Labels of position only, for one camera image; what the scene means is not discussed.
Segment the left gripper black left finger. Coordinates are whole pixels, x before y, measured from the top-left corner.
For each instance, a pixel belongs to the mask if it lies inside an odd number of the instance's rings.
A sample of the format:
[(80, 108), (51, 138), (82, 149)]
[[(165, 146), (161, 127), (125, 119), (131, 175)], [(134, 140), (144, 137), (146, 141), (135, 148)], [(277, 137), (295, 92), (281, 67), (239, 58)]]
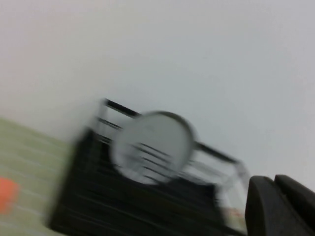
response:
[(268, 177), (250, 178), (245, 220), (249, 236), (308, 234), (308, 225)]

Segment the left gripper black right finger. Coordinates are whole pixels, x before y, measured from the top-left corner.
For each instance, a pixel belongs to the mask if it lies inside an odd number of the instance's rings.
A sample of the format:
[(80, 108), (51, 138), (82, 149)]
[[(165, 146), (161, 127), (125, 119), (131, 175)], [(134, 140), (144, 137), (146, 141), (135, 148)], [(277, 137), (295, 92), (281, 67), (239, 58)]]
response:
[(274, 182), (298, 215), (314, 232), (315, 193), (287, 175), (276, 175)]

